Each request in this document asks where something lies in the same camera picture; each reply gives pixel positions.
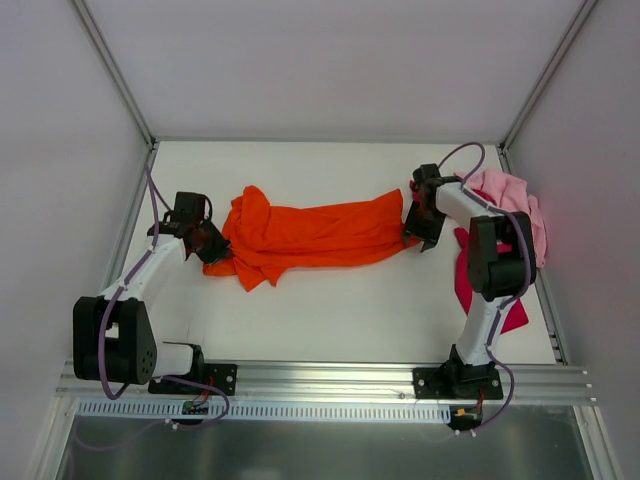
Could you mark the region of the orange t shirt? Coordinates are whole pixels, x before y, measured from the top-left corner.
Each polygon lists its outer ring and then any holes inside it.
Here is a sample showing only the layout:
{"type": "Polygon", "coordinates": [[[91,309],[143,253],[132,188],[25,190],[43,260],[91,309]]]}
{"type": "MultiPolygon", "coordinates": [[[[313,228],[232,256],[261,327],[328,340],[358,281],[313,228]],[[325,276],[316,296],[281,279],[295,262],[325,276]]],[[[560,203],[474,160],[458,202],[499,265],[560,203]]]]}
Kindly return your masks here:
{"type": "Polygon", "coordinates": [[[297,268],[350,268],[386,260],[418,243],[403,239],[403,196],[395,189],[375,199],[294,208],[272,205],[256,186],[231,202],[222,234],[232,256],[205,265],[210,277],[236,276],[245,291],[275,287],[297,268]]]}

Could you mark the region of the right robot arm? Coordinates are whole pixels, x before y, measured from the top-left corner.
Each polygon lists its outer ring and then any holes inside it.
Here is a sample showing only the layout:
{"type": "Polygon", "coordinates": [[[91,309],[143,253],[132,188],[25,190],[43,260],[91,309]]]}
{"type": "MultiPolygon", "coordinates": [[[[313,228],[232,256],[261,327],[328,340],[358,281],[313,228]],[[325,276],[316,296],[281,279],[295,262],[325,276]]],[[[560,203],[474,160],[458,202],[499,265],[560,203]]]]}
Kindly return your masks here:
{"type": "Polygon", "coordinates": [[[444,220],[451,218],[469,234],[466,273],[472,299],[462,334],[438,367],[416,367],[414,395],[419,400],[500,400],[503,390],[494,347],[516,301],[536,278],[531,221],[482,198],[435,164],[414,170],[416,195],[403,239],[418,239],[422,251],[434,248],[444,220]]]}

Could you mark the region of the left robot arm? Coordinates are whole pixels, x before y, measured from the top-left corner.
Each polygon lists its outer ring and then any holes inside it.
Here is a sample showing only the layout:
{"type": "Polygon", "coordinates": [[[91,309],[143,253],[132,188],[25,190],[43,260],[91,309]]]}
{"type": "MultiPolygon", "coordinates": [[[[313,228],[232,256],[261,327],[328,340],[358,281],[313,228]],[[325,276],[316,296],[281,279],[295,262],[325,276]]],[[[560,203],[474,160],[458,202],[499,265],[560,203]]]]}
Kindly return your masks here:
{"type": "Polygon", "coordinates": [[[83,296],[73,307],[75,376],[100,382],[110,400],[131,385],[171,378],[181,391],[194,393],[206,380],[202,348],[158,342],[150,311],[169,277],[190,257],[215,264],[229,257],[231,242],[212,222],[213,206],[206,195],[178,192],[163,216],[157,198],[151,199],[154,223],[138,258],[99,295],[83,296]]]}

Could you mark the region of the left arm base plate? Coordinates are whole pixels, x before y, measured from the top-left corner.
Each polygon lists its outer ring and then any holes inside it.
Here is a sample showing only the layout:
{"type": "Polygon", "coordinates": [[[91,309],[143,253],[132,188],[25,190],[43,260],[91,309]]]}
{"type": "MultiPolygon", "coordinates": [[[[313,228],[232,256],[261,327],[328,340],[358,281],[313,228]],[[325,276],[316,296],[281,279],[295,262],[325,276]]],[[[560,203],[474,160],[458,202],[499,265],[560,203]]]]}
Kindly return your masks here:
{"type": "MultiPolygon", "coordinates": [[[[227,396],[234,396],[237,374],[237,364],[205,363],[198,371],[183,375],[182,379],[201,385],[211,385],[223,391],[227,396]]],[[[151,380],[147,391],[156,395],[196,396],[202,394],[204,389],[162,379],[159,382],[151,380]]]]}

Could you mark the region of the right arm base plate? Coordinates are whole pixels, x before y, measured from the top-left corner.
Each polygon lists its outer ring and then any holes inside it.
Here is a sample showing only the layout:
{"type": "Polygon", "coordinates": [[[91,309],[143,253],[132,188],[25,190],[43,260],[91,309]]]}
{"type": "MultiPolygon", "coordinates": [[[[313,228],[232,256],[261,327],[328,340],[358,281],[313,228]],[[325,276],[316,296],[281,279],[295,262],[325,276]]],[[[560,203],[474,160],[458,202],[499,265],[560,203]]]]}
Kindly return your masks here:
{"type": "Polygon", "coordinates": [[[499,373],[491,367],[486,374],[464,378],[439,367],[417,367],[412,371],[414,396],[419,400],[502,400],[503,387],[499,373]]]}

